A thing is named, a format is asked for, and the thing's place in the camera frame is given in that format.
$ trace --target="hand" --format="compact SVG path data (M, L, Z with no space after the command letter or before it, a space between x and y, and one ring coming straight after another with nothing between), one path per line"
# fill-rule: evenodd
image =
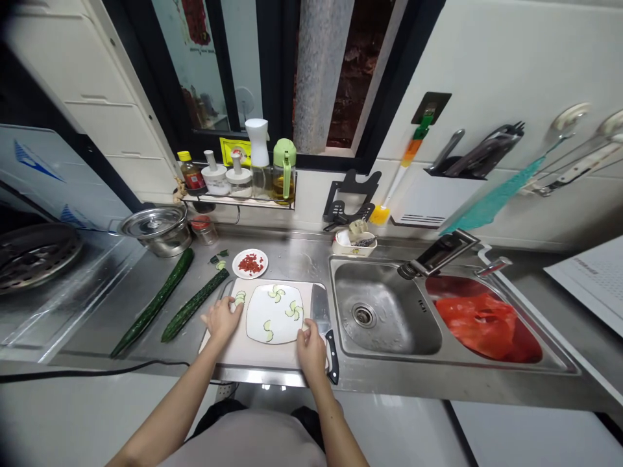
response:
M234 300L232 296L225 296L211 306L205 315L201 315L201 320L210 332L211 341L225 345L236 330L244 304L238 305L232 313L229 310L229 304Z
M318 326L315 321L305 319L305 324L309 326L307 331L299 329L297 335L297 352L299 355L300 367L310 386L326 379L324 375L324 364L326 362L326 346L323 338L318 333Z

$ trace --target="sink drain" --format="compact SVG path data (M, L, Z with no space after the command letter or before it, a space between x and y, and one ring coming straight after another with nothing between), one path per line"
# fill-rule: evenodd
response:
M356 303L351 309L352 317L362 328L373 328L376 325L376 313L363 303Z

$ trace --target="green bottle cap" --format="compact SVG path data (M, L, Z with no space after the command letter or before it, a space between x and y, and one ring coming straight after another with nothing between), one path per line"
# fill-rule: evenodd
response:
M294 143L288 138L281 138L277 141L275 149L273 149L273 165L277 167L284 166L284 159L286 158L290 163L290 166L297 164L297 148Z

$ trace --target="utensil holder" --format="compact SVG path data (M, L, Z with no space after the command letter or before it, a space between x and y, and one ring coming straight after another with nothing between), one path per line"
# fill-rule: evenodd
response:
M395 225L438 229L487 180L431 175L418 169L401 204L392 209Z
M359 240L364 240L364 239L370 239L370 238L374 238L374 234L371 232L363 232L360 233L359 235L356 236L356 241ZM377 242L376 240L374 240L374 243L370 246L352 246L352 245L342 245L338 240L337 240L337 233L336 236L333 237L333 245L332 245L332 250L333 253L336 255L340 255L340 256L350 256L350 257L368 257L372 254L372 252L374 251L374 249L377 246Z

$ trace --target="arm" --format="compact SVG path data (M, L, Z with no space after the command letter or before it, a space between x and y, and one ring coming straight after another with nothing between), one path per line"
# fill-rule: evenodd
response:
M210 338L197 359L106 467L155 466L183 445L206 394L216 359L236 330L243 305L231 313L224 297L201 319Z
M328 467L369 467L324 373L326 348L318 334L318 327L310 319L306 319L305 323L310 328L305 332L299 330L297 351L320 416L326 463Z

